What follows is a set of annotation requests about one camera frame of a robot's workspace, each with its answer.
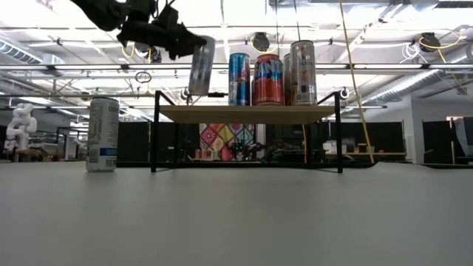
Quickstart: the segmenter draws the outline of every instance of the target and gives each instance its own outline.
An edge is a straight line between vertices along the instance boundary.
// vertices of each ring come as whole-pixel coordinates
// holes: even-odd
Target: ceiling
[[[297,1],[297,15],[290,1],[278,1],[276,15],[274,0],[176,0],[173,7],[179,11],[180,22],[198,35],[209,35],[217,40],[214,63],[228,63],[233,52],[245,52],[254,63],[260,55],[249,41],[255,32],[266,32],[271,49],[281,56],[289,52],[290,44],[299,39],[309,39],[316,44],[318,64],[347,63],[344,46],[344,32],[341,14],[336,2],[312,4],[312,1]],[[160,10],[166,1],[159,1]],[[434,32],[442,45],[453,44],[444,49],[444,54],[464,46],[473,37],[469,25],[473,23],[470,8],[435,8],[436,2],[423,4],[389,5],[385,1],[345,4],[345,20],[348,43],[352,50],[353,63],[403,64],[436,61],[436,52],[419,52],[412,59],[406,59],[405,49],[412,39],[418,40],[421,33]],[[118,30],[99,30],[84,15],[80,8],[68,0],[15,0],[3,3],[0,9],[0,39],[17,41],[32,52],[52,54],[64,60],[65,64],[147,64],[148,61],[136,52],[131,58],[122,52],[117,42]],[[128,54],[132,44],[125,49]],[[191,63],[191,56],[169,60],[166,51],[161,51],[163,64]],[[22,64],[10,56],[0,55],[0,64]],[[29,79],[46,89],[52,90],[53,79],[56,86],[64,86],[62,92],[115,94],[162,90],[175,103],[185,104],[180,98],[188,86],[188,70],[154,70],[149,84],[139,84],[133,78],[135,72],[128,73],[91,71],[65,72],[61,77],[44,75],[40,72],[8,72],[19,78]],[[118,78],[105,78],[118,75]],[[368,95],[399,75],[364,72],[355,76],[362,95]],[[318,97],[323,98],[334,89],[347,87],[353,90],[352,78],[344,74],[317,75]],[[213,71],[211,92],[228,92],[228,73]],[[150,98],[121,99],[123,105],[153,105]],[[226,105],[227,98],[201,98],[197,105]],[[152,110],[143,110],[152,116]]]

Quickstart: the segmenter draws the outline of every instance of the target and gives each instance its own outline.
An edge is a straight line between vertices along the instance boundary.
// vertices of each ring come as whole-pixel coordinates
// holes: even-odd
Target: red can
[[[260,55],[254,65],[254,94],[257,106],[284,105],[282,62],[278,55]]]

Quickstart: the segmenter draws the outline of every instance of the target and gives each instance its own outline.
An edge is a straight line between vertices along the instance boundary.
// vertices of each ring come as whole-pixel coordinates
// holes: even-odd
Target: white can
[[[189,78],[189,94],[205,96],[210,89],[210,77],[214,64],[215,39],[201,36],[207,44],[194,48],[192,57],[191,77]]]
[[[114,171],[117,168],[118,113],[120,104],[109,98],[90,103],[87,171]]]

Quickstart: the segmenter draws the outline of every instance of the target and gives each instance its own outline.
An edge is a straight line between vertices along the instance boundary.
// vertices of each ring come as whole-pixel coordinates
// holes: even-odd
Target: can
[[[284,72],[282,77],[284,78],[284,105],[292,105],[292,96],[291,96],[291,84],[290,84],[290,53],[284,56],[284,62],[282,63],[284,67]]]
[[[250,56],[245,53],[230,55],[228,62],[228,105],[250,106]]]
[[[117,168],[118,112],[120,104],[110,98],[93,98],[89,113],[87,171]]]
[[[278,55],[260,55],[254,66],[255,104],[284,105],[282,62]]]
[[[188,90],[190,95],[205,96],[210,89],[215,39],[205,35],[201,37],[207,41],[207,44],[194,48]]]
[[[290,45],[292,104],[316,105],[316,58],[312,41],[297,41]]]

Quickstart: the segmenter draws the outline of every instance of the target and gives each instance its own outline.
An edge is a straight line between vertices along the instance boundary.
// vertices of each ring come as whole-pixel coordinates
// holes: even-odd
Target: aluminum can
[[[230,55],[228,62],[228,105],[251,105],[250,56],[245,53]]]
[[[291,84],[290,84],[290,54],[284,56],[284,62],[282,63],[284,67],[284,72],[282,77],[284,78],[284,105],[292,105],[292,96],[291,96]]]
[[[292,104],[317,104],[316,58],[312,41],[296,41],[290,45]]]
[[[215,39],[201,36],[207,44],[196,46],[192,57],[191,77],[189,78],[189,94],[205,96],[210,89],[210,77],[214,64]]]
[[[260,55],[254,66],[254,91],[257,106],[284,105],[282,62],[278,55]]]
[[[93,98],[90,103],[87,171],[117,168],[118,112],[120,104],[110,98]]]

